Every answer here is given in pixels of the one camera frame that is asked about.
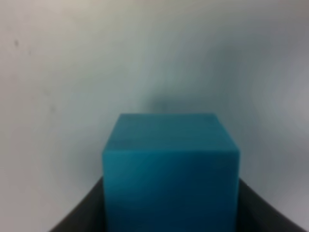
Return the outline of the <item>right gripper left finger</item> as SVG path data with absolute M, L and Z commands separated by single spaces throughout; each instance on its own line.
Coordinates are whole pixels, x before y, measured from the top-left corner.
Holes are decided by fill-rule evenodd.
M 104 232 L 103 178 L 100 178 L 83 200 L 51 229 L 53 232 Z

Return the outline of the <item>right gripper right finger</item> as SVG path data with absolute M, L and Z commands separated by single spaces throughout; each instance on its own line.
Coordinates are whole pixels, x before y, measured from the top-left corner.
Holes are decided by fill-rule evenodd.
M 277 211 L 240 180 L 236 231 L 304 232 L 305 230 Z

